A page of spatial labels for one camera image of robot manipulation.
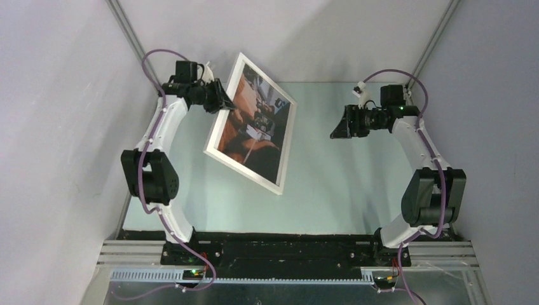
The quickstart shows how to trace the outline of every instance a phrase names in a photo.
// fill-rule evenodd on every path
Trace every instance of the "black plastic bracket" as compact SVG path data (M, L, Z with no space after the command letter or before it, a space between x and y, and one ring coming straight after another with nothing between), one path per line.
M132 196L139 197L138 167L141 152L138 149L121 153L121 166ZM161 151L147 152L143 160L146 167L150 164L151 172L142 172L142 184L146 203L168 205L178 194L179 179L174 167Z
M392 265L393 259L397 258L399 250L396 248L386 248L382 244L381 228L378 228L372 235L371 247L373 258L376 266L389 267ZM412 266L408 247L403 248L400 253L400 260L403 267Z
M452 223L457 220L466 185L466 174L463 170L448 168L444 170L446 179L446 214L444 223ZM434 192L434 187L441 188L438 171L430 168L416 170L408 188L404 192L401 201L401 212L404 220L412 227L435 225L440 219L439 191Z
M194 232L188 245L204 253L223 278L331 280L361 278L362 267L391 266L396 249L383 249L372 237ZM403 266L410 266L407 248L402 255ZM161 264L204 265L169 242L163 246Z

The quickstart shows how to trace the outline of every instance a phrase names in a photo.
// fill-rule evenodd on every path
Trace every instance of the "white picture frame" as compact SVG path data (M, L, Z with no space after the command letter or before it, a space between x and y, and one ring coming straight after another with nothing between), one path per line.
M232 69L226 93L238 109L218 113L204 153L281 195L296 101L243 53ZM278 165L272 166L277 156Z

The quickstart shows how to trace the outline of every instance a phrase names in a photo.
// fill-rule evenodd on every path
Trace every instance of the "light blue table surface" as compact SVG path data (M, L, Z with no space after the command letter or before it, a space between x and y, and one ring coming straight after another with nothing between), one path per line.
M280 83L297 102L281 196L203 154L214 116L192 107L168 155L180 178L177 205L197 231L372 234L400 213L412 170L387 130L367 138L331 140L352 83ZM369 84L379 103L379 87ZM124 229L162 230L132 198Z

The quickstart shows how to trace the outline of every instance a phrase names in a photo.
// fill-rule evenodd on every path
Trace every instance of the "gray wall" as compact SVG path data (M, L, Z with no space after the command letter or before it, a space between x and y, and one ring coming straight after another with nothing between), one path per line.
M155 97L103 0L0 1L0 304L78 304Z
M429 132L468 176L457 228L494 304L539 297L538 20L538 1L463 1L421 75Z
M274 81L357 83L387 67L413 69L448 0L120 3L145 50L168 48L209 60L218 78L228 79L242 51ZM171 57L152 58L163 79L173 72ZM406 77L386 73L373 80Z

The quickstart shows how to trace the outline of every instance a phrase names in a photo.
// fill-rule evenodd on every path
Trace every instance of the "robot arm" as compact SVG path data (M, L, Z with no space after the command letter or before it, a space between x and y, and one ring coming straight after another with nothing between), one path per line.
M121 163L132 196L139 197L139 182L142 181L146 208L148 211L156 210L163 218L163 223L168 226L165 230L167 240L177 243L170 234L172 232L187 242L191 239L193 227L181 209L172 213L179 179L167 154L180 122L192 105L202 105L210 113L235 107L219 79L214 79L208 65L178 61L175 75L161 87L165 97L159 97L156 112L142 140L134 150L123 151ZM142 177L139 179L139 161L146 145Z
M454 170L442 158L425 129L416 106L406 105L402 85L381 88L381 107L368 109L370 98L365 84L360 82L353 93L358 105L345 106L345 113L332 139L366 137L370 130L387 129L402 146L415 173L401 201L401 214L389 225L381 228L379 238L386 248L398 248L401 243L420 232L432 232L439 225L441 210L441 181L438 166L444 173L446 202L443 223L454 222L458 217L466 175Z

